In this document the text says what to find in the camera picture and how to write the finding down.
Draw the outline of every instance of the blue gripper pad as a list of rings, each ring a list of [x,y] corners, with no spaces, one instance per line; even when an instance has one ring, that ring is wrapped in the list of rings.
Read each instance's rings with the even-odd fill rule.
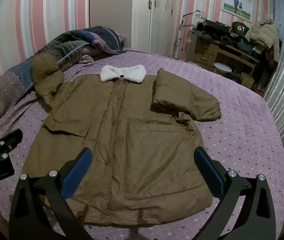
[[[220,197],[224,193],[224,182],[208,158],[210,157],[206,155],[201,148],[195,149],[194,163],[208,185],[212,195],[214,197]]]
[[[74,195],[91,163],[92,152],[90,149],[85,149],[62,181],[61,196],[64,200]]]

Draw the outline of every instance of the poster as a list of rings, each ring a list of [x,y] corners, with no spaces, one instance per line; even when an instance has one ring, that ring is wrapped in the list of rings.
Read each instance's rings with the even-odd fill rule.
[[[253,1],[251,0],[222,0],[221,10],[244,19],[252,21]]]

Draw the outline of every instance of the wooden desk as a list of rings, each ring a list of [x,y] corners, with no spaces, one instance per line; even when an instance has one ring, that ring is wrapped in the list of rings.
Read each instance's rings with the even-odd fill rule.
[[[250,70],[247,74],[250,75],[250,77],[252,76],[256,64],[259,63],[259,61],[254,57],[230,45],[225,45],[220,41],[214,40],[212,40],[211,43],[202,43],[199,41],[199,39],[195,45],[193,63],[200,65],[206,70],[213,71],[214,63],[217,62],[217,56],[221,59],[221,55],[223,55],[223,57],[232,58],[233,60],[248,66]],[[231,67],[233,71],[237,70],[236,64],[226,65]]]

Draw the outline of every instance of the white fleece collar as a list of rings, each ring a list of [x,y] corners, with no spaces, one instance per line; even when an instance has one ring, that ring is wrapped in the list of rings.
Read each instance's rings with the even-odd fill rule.
[[[122,75],[124,79],[141,83],[146,76],[146,70],[142,65],[123,68],[106,65],[101,69],[100,79],[102,82],[105,82],[114,78],[120,78]]]

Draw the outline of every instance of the pink striped wall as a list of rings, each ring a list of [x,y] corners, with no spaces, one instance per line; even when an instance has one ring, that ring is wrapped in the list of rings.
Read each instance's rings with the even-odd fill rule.
[[[264,13],[270,17],[273,14],[273,3],[274,0],[252,0],[253,1],[253,16],[252,23],[249,23],[241,18],[233,16],[229,13],[221,11],[222,0],[180,0],[179,6],[179,17],[178,24],[180,25],[181,16],[189,12],[200,10],[204,12],[205,17],[211,21],[219,21],[221,23],[231,26],[232,22],[239,21],[246,24],[248,27],[251,27],[254,23],[264,20]],[[193,17],[187,17],[185,21],[185,31],[183,36],[183,44],[180,45],[178,51],[179,58],[186,58],[186,45],[189,41],[189,36],[191,32],[191,24],[196,24],[196,19]],[[173,55],[177,56],[178,51],[174,49]]]
[[[88,28],[89,0],[0,0],[0,75],[61,33]]]

